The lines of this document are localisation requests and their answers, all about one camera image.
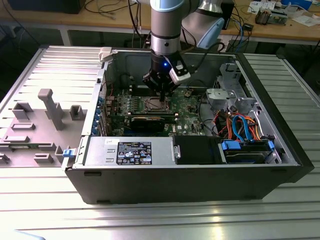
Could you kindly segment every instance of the wooden table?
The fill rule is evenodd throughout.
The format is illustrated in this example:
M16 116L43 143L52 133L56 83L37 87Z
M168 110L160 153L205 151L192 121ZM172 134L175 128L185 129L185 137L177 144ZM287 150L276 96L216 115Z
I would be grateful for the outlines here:
M99 0L102 6L106 3L110 4L117 2L116 0ZM250 0L235 0L237 9L246 23L254 25L250 41L255 42L270 42L270 43L285 43L285 44L302 44L315 45L320 39L319 25L307 27L289 19L286 25L259 25L255 24L254 14L247 13L245 5L250 4ZM126 1L120 2L115 6L108 6L104 10L112 10L126 5ZM12 10L9 5L8 9L12 15L25 27L30 28L45 28L58 29L64 45L72 44L68 31L95 31L95 32L114 32L114 33L132 33L132 23L128 13L128 8L123 8L115 12L115 20L112 20L103 15L92 13L84 8L79 14L65 14L55 12L38 12L38 11L16 11ZM136 5L132 6L132 11L135 13ZM92 11L97 11L96 4L93 2L88 5ZM320 7L312 6L311 11L319 11ZM142 33L147 34L151 29L151 10L150 6L142 5ZM18 26L18 24L10 17L4 7L0 6L0 22L5 26ZM235 24L231 22L227 30L223 30L219 38L227 44L232 38L238 35Z

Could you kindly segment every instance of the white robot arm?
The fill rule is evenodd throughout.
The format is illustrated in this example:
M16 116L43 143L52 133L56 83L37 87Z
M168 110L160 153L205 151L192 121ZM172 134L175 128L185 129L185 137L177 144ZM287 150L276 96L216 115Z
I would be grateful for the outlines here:
M151 5L151 68L143 82L164 100L191 74L180 54L182 26L208 49L224 25L221 0L135 0Z

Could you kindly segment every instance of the white sticker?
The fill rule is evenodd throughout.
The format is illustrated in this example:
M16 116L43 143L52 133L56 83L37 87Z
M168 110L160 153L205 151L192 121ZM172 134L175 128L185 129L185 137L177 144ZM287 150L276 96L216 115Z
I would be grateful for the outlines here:
M29 149L28 146L14 146L14 145L10 146L10 148L11 149Z
M105 145L117 145L119 143L120 139L117 138L106 138L104 141Z

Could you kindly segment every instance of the blue cable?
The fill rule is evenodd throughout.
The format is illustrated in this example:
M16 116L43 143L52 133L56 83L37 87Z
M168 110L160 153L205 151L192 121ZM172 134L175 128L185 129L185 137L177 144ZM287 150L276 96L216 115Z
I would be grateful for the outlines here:
M239 25L239 28L240 28L240 33L241 33L241 38L240 38L240 42L239 42L239 45L236 47L236 50L235 52L237 53L242 45L242 40L244 38L244 30L242 29L242 26L241 26L241 23L235 19L231 19L232 21L234 21L235 23L237 23Z
M248 123L246 121L246 119L243 117L243 116L239 116L239 115L236 115L233 120L232 120L232 131L234 133L234 135L236 135L241 142L244 142L245 140L237 133L237 129L236 129L236 121L237 121L237 118L241 118L242 121L243 121L243 128L244 128L244 132L245 132L245 136L246 138L251 141L252 140L252 136L249 132L249 128L248 128Z

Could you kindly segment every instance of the aluminum profile table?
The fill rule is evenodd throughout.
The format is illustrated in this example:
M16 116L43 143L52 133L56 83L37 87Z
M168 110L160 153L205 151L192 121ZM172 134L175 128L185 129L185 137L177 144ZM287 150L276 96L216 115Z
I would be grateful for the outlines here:
M96 60L98 52L99 48L85 47L53 46L48 50L39 50L17 80L17 84L13 86L12 92L8 93L0 105L2 128L6 128L6 118L10 118L10 110L7 106L24 87L32 90L30 86L26 86L26 83L31 80L30 77L35 71L40 70L40 65L43 68L58 67L62 71L63 69L84 68L90 71L94 69L95 71L89 75L96 78L101 68ZM315 166L315 169L299 182L283 184L263 200L88 205L82 201L59 167L0 168L1 227L22 230L47 240L70 237L92 240L319 239L319 99L285 60L278 59L274 55L246 54L245 56ZM63 64L58 65L60 63L57 63L56 58L64 59L69 67ZM76 83L88 84L83 86L83 91L86 90L90 95L91 80L70 81L72 84L69 82L71 85L64 87L68 89L70 87L70 91L76 91L80 88L79 85L74 87L74 90L71 89ZM38 83L48 82L52 87L57 87L56 91L59 89L62 91L65 88L54 84L58 82L68 84L67 81L58 80L43 80ZM29 96L32 94L36 96L37 91L31 91ZM85 108L86 101L80 100L80 98L74 98L74 101Z

